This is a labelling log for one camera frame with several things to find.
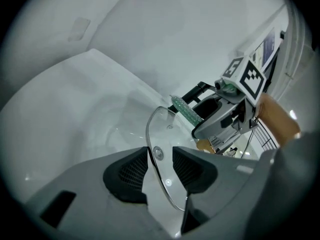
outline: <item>white surface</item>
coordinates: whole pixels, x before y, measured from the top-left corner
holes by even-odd
[[[90,48],[165,98],[214,84],[239,47],[284,0],[120,0]],[[284,17],[283,25],[288,25]]]
[[[77,163],[146,146],[147,122],[158,106],[168,104],[97,50],[56,64],[20,89],[0,113],[0,164],[9,190],[24,203]],[[171,154],[165,155],[172,163]],[[178,178],[171,180],[176,185]],[[175,198],[185,200],[185,189],[179,193],[173,187]],[[183,212],[166,199],[149,157],[142,191],[149,212],[174,237]]]
[[[1,94],[15,93],[42,71],[85,52],[98,25],[117,2],[29,0],[9,30],[0,54],[0,83],[10,89]],[[79,18],[90,21],[86,30]]]
[[[237,50],[238,56],[250,55],[252,54],[264,41],[270,32],[274,32],[274,46],[273,52],[270,54],[268,60],[264,65],[260,65],[259,70],[262,72],[269,65],[270,61],[273,59],[277,49],[279,48],[282,39],[280,38],[281,31],[286,32],[288,25],[284,22],[288,22],[288,10],[286,5],[279,8],[273,15],[265,20],[250,36],[250,38]]]
[[[0,105],[37,74],[91,48],[161,95],[182,96],[199,81],[213,84],[235,50],[283,4],[284,0],[30,0],[0,54]],[[83,38],[75,41],[70,37],[83,31],[72,33],[78,30],[74,24],[79,18],[90,23]],[[286,15],[282,24],[288,25]]]
[[[302,132],[319,131],[320,103],[320,54],[317,51],[299,77],[294,77],[286,92],[278,101],[290,113],[294,111]]]
[[[292,1],[287,1],[287,9],[289,25],[267,91],[276,101],[290,92],[292,85],[301,78],[315,56],[312,33],[304,17]]]

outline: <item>black mesh grille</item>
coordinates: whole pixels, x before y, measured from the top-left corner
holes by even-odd
[[[148,170],[148,158],[140,154],[130,163],[123,165],[119,171],[120,179],[134,190],[142,191],[145,174]]]
[[[198,180],[204,172],[201,165],[174,150],[172,150],[172,161],[173,169],[185,188]]]

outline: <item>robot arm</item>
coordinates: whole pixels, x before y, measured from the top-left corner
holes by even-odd
[[[235,58],[215,81],[215,86],[200,82],[182,99],[198,102],[193,110],[203,119],[192,131],[196,139],[209,139],[217,153],[222,153],[241,134],[257,127],[255,116],[266,77],[249,56]],[[203,100],[198,96],[207,90],[215,93]]]
[[[319,138],[306,134],[264,152],[259,161],[174,146],[172,166],[187,191],[182,239],[259,239],[274,230],[292,216],[315,182]],[[27,206],[51,226],[41,229],[53,239],[61,232],[72,235],[61,239],[170,239],[148,212],[141,192],[147,155],[141,147],[77,164],[39,190]],[[139,173],[126,175],[128,168]],[[61,199],[62,193],[73,193],[73,198]]]

